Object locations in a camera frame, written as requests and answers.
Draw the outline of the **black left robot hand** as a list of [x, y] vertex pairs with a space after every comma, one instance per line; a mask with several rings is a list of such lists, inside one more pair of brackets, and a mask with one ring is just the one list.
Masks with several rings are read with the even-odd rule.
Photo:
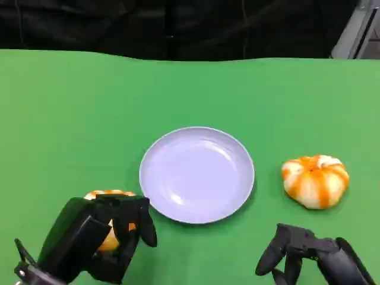
[[40, 252], [39, 268], [70, 283], [80, 272], [121, 284], [139, 240], [157, 246], [157, 233], [144, 196], [97, 194], [71, 198], [59, 213]]

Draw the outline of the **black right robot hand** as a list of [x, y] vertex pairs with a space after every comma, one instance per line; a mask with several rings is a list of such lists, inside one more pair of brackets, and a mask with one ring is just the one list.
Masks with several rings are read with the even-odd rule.
[[275, 284], [296, 284], [303, 259], [314, 260], [328, 284], [375, 284], [344, 238], [318, 238], [302, 227], [279, 223], [260, 257], [255, 274], [272, 274]]

